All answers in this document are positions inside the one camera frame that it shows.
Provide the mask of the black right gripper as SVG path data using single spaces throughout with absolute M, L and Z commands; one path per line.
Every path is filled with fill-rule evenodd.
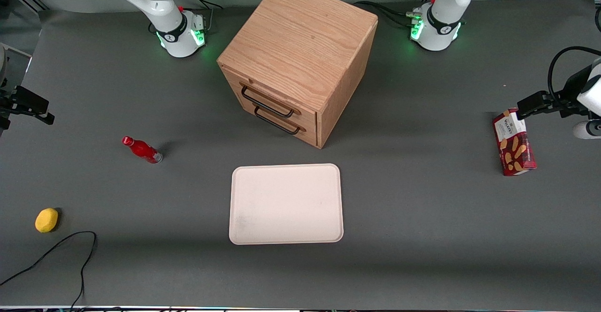
M 11 115 L 18 115 L 15 111 L 26 113 L 39 121 L 52 125 L 54 115 L 48 112 L 49 101 L 38 94 L 18 85 L 2 84 L 0 88 L 0 132 L 8 130 Z

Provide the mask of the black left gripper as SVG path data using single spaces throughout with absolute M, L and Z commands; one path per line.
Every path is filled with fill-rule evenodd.
M 557 97 L 562 105 L 559 111 L 560 117 L 567 118 L 572 115 L 594 117 L 592 111 L 577 99 L 582 92 L 588 92 L 593 87 L 594 83 L 589 82 L 592 70 L 592 65 L 588 65 L 571 75 L 565 82 L 564 88 L 558 92 Z M 554 111 L 556 111 L 555 97 L 547 91 L 538 91 L 520 101 L 517 108 L 517 119 L 525 120 L 539 113 Z

